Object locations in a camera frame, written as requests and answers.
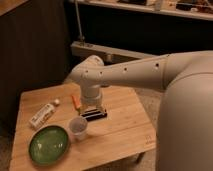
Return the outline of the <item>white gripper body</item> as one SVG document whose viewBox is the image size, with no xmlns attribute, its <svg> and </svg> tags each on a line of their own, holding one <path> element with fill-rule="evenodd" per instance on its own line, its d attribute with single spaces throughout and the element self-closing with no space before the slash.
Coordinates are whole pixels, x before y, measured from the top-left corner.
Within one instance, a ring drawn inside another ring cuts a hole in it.
<svg viewBox="0 0 213 171">
<path fill-rule="evenodd" d="M 101 112 L 104 112 L 102 106 L 102 93 L 100 87 L 82 87 L 81 88 L 81 107 L 80 113 L 84 114 L 85 111 L 90 107 L 95 107 Z"/>
</svg>

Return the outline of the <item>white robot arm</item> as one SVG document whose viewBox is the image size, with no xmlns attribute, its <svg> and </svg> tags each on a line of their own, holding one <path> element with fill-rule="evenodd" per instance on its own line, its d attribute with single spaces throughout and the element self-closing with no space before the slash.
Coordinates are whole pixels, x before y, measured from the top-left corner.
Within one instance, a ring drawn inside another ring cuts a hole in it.
<svg viewBox="0 0 213 171">
<path fill-rule="evenodd" d="M 156 171 L 213 171 L 213 50 L 108 65 L 91 55 L 71 78 L 83 108 L 101 107 L 102 86 L 163 92 L 156 131 Z"/>
</svg>

